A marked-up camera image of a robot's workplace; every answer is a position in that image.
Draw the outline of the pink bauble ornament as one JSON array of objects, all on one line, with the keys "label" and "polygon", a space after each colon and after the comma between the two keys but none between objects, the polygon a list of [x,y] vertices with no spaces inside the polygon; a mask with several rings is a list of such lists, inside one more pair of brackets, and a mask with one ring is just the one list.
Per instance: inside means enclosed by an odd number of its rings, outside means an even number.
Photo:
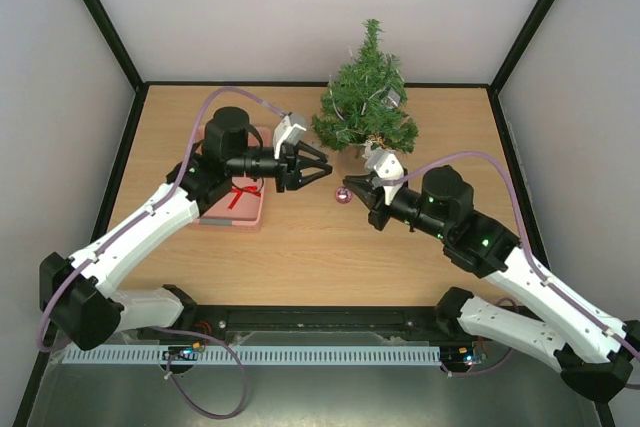
[{"label": "pink bauble ornament", "polygon": [[341,186],[336,189],[334,196],[338,203],[347,204],[352,200],[353,193],[347,187]]}]

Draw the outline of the silver reindeer ornament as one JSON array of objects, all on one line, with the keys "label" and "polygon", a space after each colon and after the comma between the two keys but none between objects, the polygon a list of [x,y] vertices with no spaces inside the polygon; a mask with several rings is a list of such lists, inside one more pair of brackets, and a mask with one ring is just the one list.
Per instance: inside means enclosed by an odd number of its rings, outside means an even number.
[{"label": "silver reindeer ornament", "polygon": [[364,159],[369,159],[374,154],[374,152],[379,149],[382,149],[382,150],[389,149],[389,146],[385,143],[385,139],[377,135],[368,136],[367,139],[362,144],[362,146],[363,146],[362,157]]}]

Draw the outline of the pink plastic basket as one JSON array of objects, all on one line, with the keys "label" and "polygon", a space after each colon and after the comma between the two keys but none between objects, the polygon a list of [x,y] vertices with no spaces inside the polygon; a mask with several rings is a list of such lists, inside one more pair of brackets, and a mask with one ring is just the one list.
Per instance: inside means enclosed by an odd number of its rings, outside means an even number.
[{"label": "pink plastic basket", "polygon": [[[272,145],[272,133],[269,128],[256,127],[266,147]],[[198,127],[194,144],[204,140],[204,125]],[[197,171],[195,154],[201,153],[203,145],[194,145],[195,151],[185,178],[193,176]],[[192,221],[193,226],[207,228],[234,229],[240,231],[260,230],[261,213],[265,198],[265,179],[253,180],[248,176],[233,177],[231,191],[212,206],[198,219]]]}]

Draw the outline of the small green christmas tree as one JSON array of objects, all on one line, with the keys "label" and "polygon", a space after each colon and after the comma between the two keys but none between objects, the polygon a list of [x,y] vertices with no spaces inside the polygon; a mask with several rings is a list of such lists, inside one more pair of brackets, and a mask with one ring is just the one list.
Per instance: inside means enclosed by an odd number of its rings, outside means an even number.
[{"label": "small green christmas tree", "polygon": [[340,176],[367,172],[377,148],[414,151],[419,129],[406,112],[408,101],[399,57],[381,50],[381,22],[364,22],[365,37],[355,54],[330,78],[311,126],[321,146],[336,153]]}]

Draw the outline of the clear led string lights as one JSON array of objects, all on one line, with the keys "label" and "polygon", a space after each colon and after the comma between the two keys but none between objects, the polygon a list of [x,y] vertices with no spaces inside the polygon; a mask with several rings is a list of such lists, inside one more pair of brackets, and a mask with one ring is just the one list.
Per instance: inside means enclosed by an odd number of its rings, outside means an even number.
[{"label": "clear led string lights", "polygon": [[[390,89],[401,95],[396,109],[387,109],[382,103]],[[337,78],[329,81],[312,127],[317,137],[335,150],[363,144],[370,135],[381,136],[387,145],[397,144],[407,136],[406,102],[400,59],[379,49],[363,48],[356,59],[340,68]]]}]

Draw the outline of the silver gift box ornament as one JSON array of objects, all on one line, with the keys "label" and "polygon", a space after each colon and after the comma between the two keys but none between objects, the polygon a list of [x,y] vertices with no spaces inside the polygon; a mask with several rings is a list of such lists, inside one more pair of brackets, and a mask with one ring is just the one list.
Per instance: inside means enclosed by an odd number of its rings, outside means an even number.
[{"label": "silver gift box ornament", "polygon": [[401,95],[394,89],[390,89],[382,99],[383,105],[387,109],[396,109],[401,104]]}]

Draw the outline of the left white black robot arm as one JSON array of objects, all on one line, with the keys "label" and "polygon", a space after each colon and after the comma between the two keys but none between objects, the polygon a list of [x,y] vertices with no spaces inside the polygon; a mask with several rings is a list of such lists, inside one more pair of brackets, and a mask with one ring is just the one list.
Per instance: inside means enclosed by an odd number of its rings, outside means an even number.
[{"label": "left white black robot arm", "polygon": [[303,119],[286,114],[270,145],[250,145],[259,133],[248,113],[218,109],[141,207],[69,257],[52,253],[41,262],[41,326],[54,325],[78,348],[91,350],[116,332],[175,325],[192,302],[182,290],[122,291],[120,284],[162,242],[228,195],[235,179],[273,179],[282,193],[331,174],[327,156],[302,141],[305,131]]}]

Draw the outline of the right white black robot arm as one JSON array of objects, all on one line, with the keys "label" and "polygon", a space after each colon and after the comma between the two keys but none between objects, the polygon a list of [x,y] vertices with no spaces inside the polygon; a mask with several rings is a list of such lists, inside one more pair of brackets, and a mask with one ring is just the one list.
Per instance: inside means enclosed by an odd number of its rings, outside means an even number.
[{"label": "right white black robot arm", "polygon": [[474,209],[472,186],[451,166],[426,172],[420,191],[385,186],[374,172],[347,176],[343,184],[367,207],[375,229],[394,219],[440,240],[452,264],[500,287],[532,313],[524,316],[452,287],[435,308],[443,336],[466,333],[500,342],[550,367],[594,402],[607,403],[632,386],[638,321],[607,315],[528,259],[519,237]]}]

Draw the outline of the red ribbon bow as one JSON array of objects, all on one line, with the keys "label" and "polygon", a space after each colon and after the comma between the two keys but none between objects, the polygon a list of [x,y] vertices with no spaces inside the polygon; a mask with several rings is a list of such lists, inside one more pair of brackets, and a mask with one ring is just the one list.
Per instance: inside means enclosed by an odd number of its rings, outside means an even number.
[{"label": "red ribbon bow", "polygon": [[260,198],[262,196],[261,189],[257,186],[233,187],[231,194],[233,197],[228,205],[229,210],[234,209],[244,195],[256,198]]}]

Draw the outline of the black frame rail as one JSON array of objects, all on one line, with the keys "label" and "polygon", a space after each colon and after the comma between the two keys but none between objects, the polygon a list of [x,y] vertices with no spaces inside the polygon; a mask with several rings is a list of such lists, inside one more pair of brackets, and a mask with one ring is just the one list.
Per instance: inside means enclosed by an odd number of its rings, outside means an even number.
[{"label": "black frame rail", "polygon": [[475,335],[444,333],[435,308],[417,307],[284,307],[199,305],[183,315],[176,329],[209,334],[229,342],[253,332],[375,333],[434,345],[470,343]]}]

